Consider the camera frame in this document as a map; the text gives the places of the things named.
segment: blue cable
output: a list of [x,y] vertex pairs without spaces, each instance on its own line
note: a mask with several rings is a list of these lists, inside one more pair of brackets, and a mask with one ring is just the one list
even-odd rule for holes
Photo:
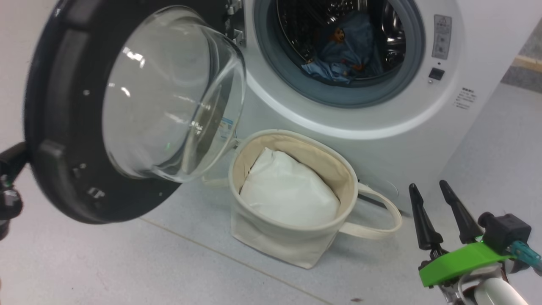
[[540,254],[536,253],[524,242],[516,240],[510,245],[510,253],[515,255],[520,261],[531,266],[534,271],[542,276],[542,259]]

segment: white cloth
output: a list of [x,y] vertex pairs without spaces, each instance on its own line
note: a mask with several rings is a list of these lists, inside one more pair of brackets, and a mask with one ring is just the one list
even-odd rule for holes
[[309,167],[284,152],[265,148],[250,170],[241,198],[283,224],[308,227],[332,222],[339,200]]

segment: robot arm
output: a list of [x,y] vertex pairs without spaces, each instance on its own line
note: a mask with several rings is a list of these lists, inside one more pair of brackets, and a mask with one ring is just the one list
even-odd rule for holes
[[[423,285],[438,286],[446,302],[452,305],[526,305],[508,284],[503,262],[513,261],[512,273],[532,267],[542,275],[540,255],[526,244],[531,227],[512,214],[495,217],[484,213],[476,223],[450,185],[442,180],[440,186],[454,212],[465,246],[453,252],[441,248],[442,236],[433,228],[416,185],[411,184],[418,245],[422,250],[431,250],[431,260],[423,261],[418,268]],[[463,291],[468,283],[471,287]]]

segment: door hinge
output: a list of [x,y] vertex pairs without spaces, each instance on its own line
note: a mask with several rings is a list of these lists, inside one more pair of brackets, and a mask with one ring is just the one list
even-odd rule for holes
[[243,0],[227,0],[226,36],[238,47],[245,46]]

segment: stainless steel drum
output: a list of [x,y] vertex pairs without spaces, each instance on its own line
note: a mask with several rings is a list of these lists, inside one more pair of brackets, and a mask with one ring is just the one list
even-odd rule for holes
[[304,60],[315,55],[316,30],[340,21],[354,10],[371,18],[384,74],[398,68],[404,60],[407,42],[403,25],[387,0],[276,0],[276,5],[283,34]]

